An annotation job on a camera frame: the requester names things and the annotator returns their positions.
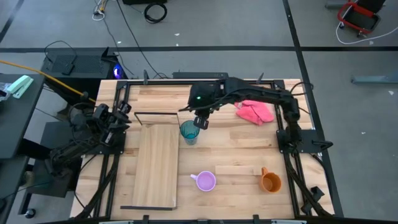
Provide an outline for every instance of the black line on floor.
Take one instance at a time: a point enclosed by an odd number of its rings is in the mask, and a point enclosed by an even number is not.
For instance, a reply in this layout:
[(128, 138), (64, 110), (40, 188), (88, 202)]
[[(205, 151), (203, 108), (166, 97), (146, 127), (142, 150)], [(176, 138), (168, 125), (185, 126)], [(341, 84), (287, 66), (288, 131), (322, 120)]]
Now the black line on floor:
[[(51, 51), (64, 51), (69, 48), (51, 48)], [(75, 47), (78, 51), (98, 51), (105, 47)], [(194, 51), (283, 51), (295, 52), (295, 47), (288, 46), (187, 46), (187, 47), (141, 47), (143, 52), (194, 52)], [(398, 46), (386, 47), (301, 47), (302, 52), (394, 52)], [(110, 47), (110, 51), (116, 52), (116, 47)], [(42, 53), (43, 48), (0, 48), (0, 53)], [(120, 52), (139, 52), (138, 47), (120, 47)]]
[(3, 38), (6, 36), (8, 29), (10, 28), (12, 22), (15, 19), (15, 16), (17, 15), (17, 13), (23, 3), (24, 3), (24, 0), (18, 0), (17, 5), (12, 10), (10, 17), (8, 18), (6, 24), (4, 25), (4, 27), (2, 28), (2, 30), (0, 32), (0, 43), (2, 42)]
[(398, 46), (385, 47), (301, 47), (306, 52), (385, 52), (398, 51)]
[[(51, 48), (48, 50), (65, 50), (68, 48)], [(75, 47), (78, 51), (104, 50), (105, 47)], [(184, 51), (294, 51), (294, 47), (284, 46), (187, 46), (187, 47), (141, 47), (143, 52), (184, 52)], [(0, 53), (42, 53), (43, 48), (0, 48)], [(120, 52), (139, 52), (138, 47), (119, 47)]]
[[(288, 0), (283, 0), (283, 3), (284, 3), (284, 7), (285, 7), (287, 21), (289, 23), (290, 33), (292, 34), (295, 52), (296, 52), (297, 60), (298, 60), (298, 65), (300, 67), (303, 81), (310, 83), (310, 77), (308, 76), (307, 67), (305, 66), (304, 56), (303, 56), (302, 49), (300, 46), (299, 37), (297, 36), (297, 31), (294, 26), (293, 15), (290, 10), (289, 2), (288, 2)], [(313, 95), (313, 91), (311, 90), (311, 88), (306, 88), (305, 91), (307, 92), (307, 99), (309, 101), (309, 107), (310, 107), (310, 111), (312, 114), (312, 119), (313, 119), (315, 129), (317, 130), (317, 133), (318, 133), (318, 137), (321, 140), (325, 140), (325, 135), (323, 133), (321, 120), (320, 120), (320, 117), (318, 114), (318, 109), (315, 104), (315, 97)], [(331, 187), (331, 191), (333, 192), (332, 203), (333, 203), (333, 208), (334, 208), (335, 214), (338, 217), (343, 217), (343, 209), (341, 207), (340, 198), (338, 196), (337, 186), (336, 186), (336, 182), (335, 182), (335, 176), (333, 175), (333, 170), (331, 168), (329, 153), (327, 150), (325, 150), (325, 152), (322, 153), (322, 160), (323, 160), (323, 163), (324, 163), (326, 169), (328, 170), (328, 176), (331, 177), (331, 179), (330, 179), (331, 186), (329, 186), (329, 187)]]

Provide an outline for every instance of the yellow cable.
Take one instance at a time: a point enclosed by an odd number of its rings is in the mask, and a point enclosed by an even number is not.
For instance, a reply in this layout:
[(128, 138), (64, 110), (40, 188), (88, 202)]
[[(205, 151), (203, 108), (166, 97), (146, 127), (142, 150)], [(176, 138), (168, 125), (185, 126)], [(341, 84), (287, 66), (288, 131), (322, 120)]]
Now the yellow cable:
[[(18, 68), (27, 69), (27, 70), (30, 70), (30, 71), (32, 71), (32, 72), (37, 72), (37, 73), (39, 73), (39, 74), (41, 74), (41, 75), (44, 75), (44, 76), (45, 76), (46, 78), (48, 78), (49, 80), (52, 80), (52, 81), (58, 83), (59, 85), (61, 85), (61, 86), (65, 87), (65, 88), (67, 88), (68, 90), (70, 90), (70, 91), (72, 91), (72, 92), (74, 92), (74, 93), (76, 93), (76, 94), (79, 94), (80, 96), (83, 96), (83, 93), (82, 93), (82, 92), (80, 92), (80, 91), (78, 91), (78, 90), (75, 90), (74, 88), (68, 86), (67, 84), (61, 82), (60, 80), (57, 80), (56, 78), (54, 78), (54, 77), (52, 77), (52, 76), (50, 76), (50, 75), (47, 75), (46, 73), (44, 73), (44, 72), (42, 72), (42, 71), (40, 71), (40, 70), (36, 70), (36, 69), (34, 69), (34, 68), (26, 67), (26, 66), (23, 66), (23, 65), (18, 65), (18, 64), (11, 63), (11, 62), (7, 62), (7, 61), (3, 61), (3, 60), (0, 60), (0, 63), (4, 63), (4, 64), (6, 64), (6, 65), (15, 66), (15, 67), (18, 67)], [(91, 98), (88, 98), (88, 99), (89, 99), (90, 101), (92, 101), (93, 103), (95, 103), (95, 100), (93, 100), (93, 99), (91, 99)]]
[(105, 3), (105, 1), (106, 0), (102, 0), (102, 4), (101, 4), (101, 7), (100, 7), (100, 11), (105, 11), (105, 5), (104, 5), (104, 3)]

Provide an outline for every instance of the purple cup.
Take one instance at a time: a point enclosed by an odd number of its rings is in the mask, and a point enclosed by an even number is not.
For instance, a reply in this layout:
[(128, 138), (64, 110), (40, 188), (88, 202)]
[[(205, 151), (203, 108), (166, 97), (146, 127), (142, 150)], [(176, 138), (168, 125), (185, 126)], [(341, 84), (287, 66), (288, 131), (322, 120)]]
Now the purple cup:
[(191, 174), (191, 178), (197, 182), (201, 191), (209, 192), (216, 187), (216, 176), (210, 171), (202, 171), (198, 175)]

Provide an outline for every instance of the orange mug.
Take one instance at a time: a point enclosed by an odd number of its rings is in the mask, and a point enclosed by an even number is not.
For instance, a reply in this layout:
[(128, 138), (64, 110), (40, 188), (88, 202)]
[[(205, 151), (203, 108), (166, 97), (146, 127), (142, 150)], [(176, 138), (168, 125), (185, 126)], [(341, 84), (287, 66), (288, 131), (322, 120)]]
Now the orange mug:
[(268, 172), (267, 168), (263, 167), (261, 168), (259, 185), (262, 191), (275, 193), (280, 190), (282, 181), (278, 175)]

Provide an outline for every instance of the blue light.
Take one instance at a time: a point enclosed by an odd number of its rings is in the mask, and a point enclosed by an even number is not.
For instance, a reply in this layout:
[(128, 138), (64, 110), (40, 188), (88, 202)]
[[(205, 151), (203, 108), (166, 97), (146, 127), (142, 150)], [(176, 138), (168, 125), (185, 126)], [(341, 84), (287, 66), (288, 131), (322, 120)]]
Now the blue light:
[(113, 76), (115, 77), (115, 79), (121, 79), (122, 78), (122, 74), (123, 74), (122, 66), (120, 66), (120, 64), (117, 63), (113, 67)]

